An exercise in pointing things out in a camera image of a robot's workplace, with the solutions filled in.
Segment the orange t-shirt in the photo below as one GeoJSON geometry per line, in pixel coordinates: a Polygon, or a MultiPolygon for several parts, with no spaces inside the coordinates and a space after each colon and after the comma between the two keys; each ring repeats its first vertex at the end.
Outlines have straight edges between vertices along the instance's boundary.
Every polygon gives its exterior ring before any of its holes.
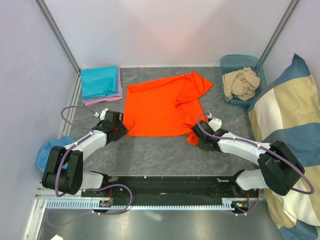
{"type": "Polygon", "coordinates": [[[123,117],[127,136],[186,135],[191,145],[197,145],[199,138],[192,127],[205,120],[199,99],[212,87],[197,72],[129,85],[123,117]]]}

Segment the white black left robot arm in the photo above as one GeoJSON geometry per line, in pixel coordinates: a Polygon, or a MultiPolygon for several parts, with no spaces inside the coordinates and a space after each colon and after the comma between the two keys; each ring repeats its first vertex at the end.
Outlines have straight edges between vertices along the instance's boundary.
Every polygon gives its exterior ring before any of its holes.
{"type": "Polygon", "coordinates": [[[49,152],[41,184],[54,190],[57,197],[76,194],[83,183],[86,158],[128,133],[121,112],[106,109],[95,115],[99,122],[84,137],[64,146],[56,145],[49,152]]]}

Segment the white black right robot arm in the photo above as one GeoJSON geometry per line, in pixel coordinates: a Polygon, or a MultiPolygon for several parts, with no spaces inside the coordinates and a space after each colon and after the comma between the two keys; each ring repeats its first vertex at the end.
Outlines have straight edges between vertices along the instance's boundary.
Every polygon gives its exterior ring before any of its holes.
{"type": "Polygon", "coordinates": [[[214,131],[204,121],[191,129],[199,138],[200,149],[232,154],[258,166],[256,170],[240,170],[233,176],[229,191],[235,197],[252,189],[270,189],[285,196],[305,174],[304,167],[282,141],[248,140],[221,128],[214,131]]]}

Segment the folded pink t-shirt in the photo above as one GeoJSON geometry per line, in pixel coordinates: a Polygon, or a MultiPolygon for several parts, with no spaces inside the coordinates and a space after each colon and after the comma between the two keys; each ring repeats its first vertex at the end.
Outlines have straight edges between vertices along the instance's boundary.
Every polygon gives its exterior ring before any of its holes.
{"type": "Polygon", "coordinates": [[[113,101],[121,100],[122,98],[123,98],[122,96],[97,97],[97,98],[83,99],[82,103],[85,106],[91,106],[91,105],[101,103],[101,102],[113,102],[113,101]]]}

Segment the folded purple t-shirt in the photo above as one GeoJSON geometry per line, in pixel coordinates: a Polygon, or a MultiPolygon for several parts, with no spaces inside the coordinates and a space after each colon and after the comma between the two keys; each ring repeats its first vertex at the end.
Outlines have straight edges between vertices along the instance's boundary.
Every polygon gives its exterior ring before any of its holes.
{"type": "Polygon", "coordinates": [[[120,72],[120,68],[119,67],[118,67],[118,90],[119,90],[118,93],[112,94],[112,95],[109,95],[109,96],[106,96],[106,97],[117,97],[117,96],[123,97],[123,88],[122,88],[122,83],[121,83],[121,72],[120,72]]]}

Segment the folded turquoise t-shirt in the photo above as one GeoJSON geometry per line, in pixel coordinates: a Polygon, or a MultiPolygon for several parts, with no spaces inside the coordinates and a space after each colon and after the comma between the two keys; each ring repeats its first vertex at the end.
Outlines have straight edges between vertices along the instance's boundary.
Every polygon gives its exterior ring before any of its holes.
{"type": "Polygon", "coordinates": [[[119,93],[119,69],[116,65],[83,69],[80,75],[83,99],[108,97],[119,93]]]}

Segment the crumpled beige t-shirt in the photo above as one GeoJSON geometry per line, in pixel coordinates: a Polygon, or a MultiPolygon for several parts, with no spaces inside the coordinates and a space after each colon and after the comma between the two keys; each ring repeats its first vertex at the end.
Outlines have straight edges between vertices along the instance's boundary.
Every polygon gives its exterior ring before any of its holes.
{"type": "Polygon", "coordinates": [[[261,79],[250,67],[222,76],[224,94],[230,99],[238,97],[242,101],[248,101],[255,96],[260,81],[261,79]]]}

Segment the teal plastic bin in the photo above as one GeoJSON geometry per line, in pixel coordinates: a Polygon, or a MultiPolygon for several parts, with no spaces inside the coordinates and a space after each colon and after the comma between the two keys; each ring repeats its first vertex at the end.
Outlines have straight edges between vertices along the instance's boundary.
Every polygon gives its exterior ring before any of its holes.
{"type": "Polygon", "coordinates": [[[254,91],[252,98],[243,101],[237,96],[233,95],[232,98],[225,94],[224,87],[222,86],[222,96],[224,101],[230,105],[239,106],[248,109],[249,106],[258,98],[262,91],[267,87],[265,73],[263,70],[262,63],[259,59],[254,56],[245,54],[228,54],[223,56],[219,62],[221,82],[223,83],[223,75],[232,73],[234,71],[242,70],[243,68],[249,67],[256,76],[260,78],[260,83],[257,89],[254,91]]]}

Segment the crumpled blue cloth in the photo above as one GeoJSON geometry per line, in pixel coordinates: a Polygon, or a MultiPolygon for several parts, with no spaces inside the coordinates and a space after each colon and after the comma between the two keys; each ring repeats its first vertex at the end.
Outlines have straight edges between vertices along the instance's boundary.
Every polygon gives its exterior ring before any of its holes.
{"type": "Polygon", "coordinates": [[[37,158],[36,158],[36,165],[38,169],[44,173],[48,159],[49,159],[49,154],[50,151],[53,147],[58,146],[58,147],[64,147],[66,145],[74,143],[75,140],[72,139],[69,136],[62,136],[58,140],[50,140],[42,145],[40,148],[37,158]]]}

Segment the blue beige checkered pillow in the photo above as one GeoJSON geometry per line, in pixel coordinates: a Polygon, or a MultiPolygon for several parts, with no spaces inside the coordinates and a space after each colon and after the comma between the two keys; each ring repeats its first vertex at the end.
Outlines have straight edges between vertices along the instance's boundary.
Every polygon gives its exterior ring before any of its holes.
{"type": "Polygon", "coordinates": [[[258,142],[284,142],[305,170],[294,190],[281,196],[264,189],[270,216],[285,240],[320,237],[320,105],[314,78],[295,54],[291,65],[248,109],[258,142]]]}

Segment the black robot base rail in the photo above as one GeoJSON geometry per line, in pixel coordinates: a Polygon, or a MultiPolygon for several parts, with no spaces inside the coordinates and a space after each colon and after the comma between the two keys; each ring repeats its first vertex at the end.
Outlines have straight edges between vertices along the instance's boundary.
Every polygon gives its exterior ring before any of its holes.
{"type": "Polygon", "coordinates": [[[253,200],[258,191],[242,190],[232,176],[108,176],[102,185],[111,189],[84,190],[82,197],[111,197],[116,204],[216,205],[222,199],[253,200]]]}

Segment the left aluminium frame post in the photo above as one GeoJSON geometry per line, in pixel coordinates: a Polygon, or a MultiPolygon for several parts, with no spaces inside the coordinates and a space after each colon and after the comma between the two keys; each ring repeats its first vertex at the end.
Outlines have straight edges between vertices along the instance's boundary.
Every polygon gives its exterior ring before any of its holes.
{"type": "Polygon", "coordinates": [[[44,0],[35,0],[34,1],[38,6],[42,16],[44,17],[45,21],[47,22],[49,28],[51,29],[54,37],[56,38],[58,44],[60,45],[62,51],[66,55],[69,63],[71,64],[73,70],[76,72],[77,75],[80,75],[81,68],[79,67],[75,57],[73,56],[63,34],[61,33],[49,7],[47,6],[44,0]]]}

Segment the aluminium frame post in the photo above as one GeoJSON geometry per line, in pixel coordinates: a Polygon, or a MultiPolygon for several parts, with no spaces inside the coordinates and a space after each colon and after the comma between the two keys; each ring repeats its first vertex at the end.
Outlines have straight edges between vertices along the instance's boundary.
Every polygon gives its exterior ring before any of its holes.
{"type": "Polygon", "coordinates": [[[294,11],[298,7],[300,0],[290,0],[288,6],[286,7],[282,17],[280,18],[279,23],[277,24],[275,30],[273,31],[266,47],[264,48],[259,60],[262,64],[265,63],[268,56],[270,55],[272,49],[276,45],[278,39],[280,38],[282,32],[284,31],[287,23],[289,22],[290,18],[292,17],[294,11]]]}
{"type": "Polygon", "coordinates": [[[54,37],[56,38],[58,44],[60,45],[62,51],[66,55],[69,63],[71,64],[73,70],[76,72],[77,75],[80,75],[81,68],[79,67],[75,57],[73,56],[63,34],[61,33],[49,7],[47,6],[44,0],[35,0],[34,1],[38,6],[42,16],[44,17],[45,21],[47,22],[49,28],[51,29],[54,37]]]}

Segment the right aluminium frame post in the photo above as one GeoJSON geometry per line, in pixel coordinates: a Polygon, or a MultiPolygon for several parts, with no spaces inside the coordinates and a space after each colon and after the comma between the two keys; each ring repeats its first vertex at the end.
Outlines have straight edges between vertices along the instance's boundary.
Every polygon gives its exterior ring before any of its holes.
{"type": "Polygon", "coordinates": [[[262,64],[265,63],[268,56],[270,55],[272,49],[276,45],[278,39],[280,38],[282,32],[284,31],[287,23],[289,22],[290,18],[292,17],[294,11],[298,7],[300,0],[290,0],[288,6],[286,7],[282,17],[280,18],[279,23],[277,24],[275,30],[273,31],[266,47],[264,48],[259,60],[262,64]]]}

